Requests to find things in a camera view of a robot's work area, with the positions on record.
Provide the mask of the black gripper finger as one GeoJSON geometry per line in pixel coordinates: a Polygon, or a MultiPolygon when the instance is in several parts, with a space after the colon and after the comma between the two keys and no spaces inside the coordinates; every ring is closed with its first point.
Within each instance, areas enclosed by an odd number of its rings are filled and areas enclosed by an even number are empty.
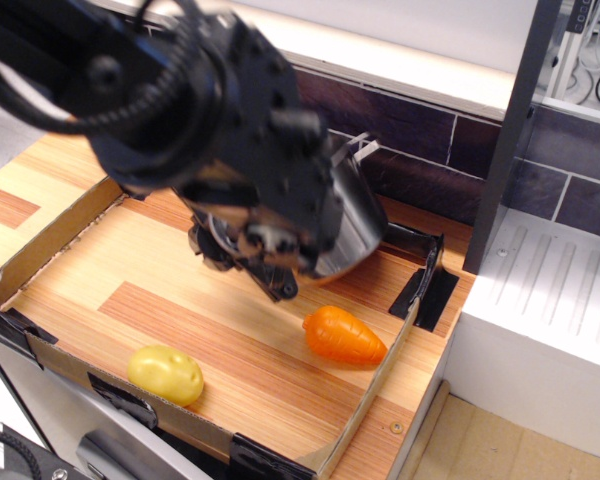
{"type": "Polygon", "coordinates": [[[248,256],[239,248],[239,237],[246,231],[248,207],[190,207],[192,226],[189,246],[202,256],[210,269],[227,272],[233,268],[252,272],[248,256]]]}
{"type": "Polygon", "coordinates": [[[296,276],[312,275],[319,259],[294,232],[261,224],[248,224],[239,234],[239,253],[239,265],[273,302],[295,298],[296,276]]]}

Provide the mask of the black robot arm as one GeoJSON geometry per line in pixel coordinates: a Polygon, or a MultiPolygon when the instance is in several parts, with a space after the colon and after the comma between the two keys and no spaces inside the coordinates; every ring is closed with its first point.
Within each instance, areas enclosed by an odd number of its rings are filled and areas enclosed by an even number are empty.
{"type": "Polygon", "coordinates": [[[0,107],[85,137],[134,197],[174,191],[195,251],[290,299],[343,215],[326,125],[258,30],[179,7],[171,31],[151,38],[143,10],[128,23],[88,1],[0,1],[0,107]]]}

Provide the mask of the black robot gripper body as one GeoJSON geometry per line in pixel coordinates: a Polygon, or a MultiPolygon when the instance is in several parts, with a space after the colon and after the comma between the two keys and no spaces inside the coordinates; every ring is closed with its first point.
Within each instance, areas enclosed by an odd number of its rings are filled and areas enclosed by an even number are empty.
{"type": "Polygon", "coordinates": [[[169,105],[139,128],[93,136],[103,169],[129,191],[170,188],[227,225],[234,247],[329,250],[343,207],[327,129],[302,107],[293,68],[236,15],[197,18],[169,105]]]}

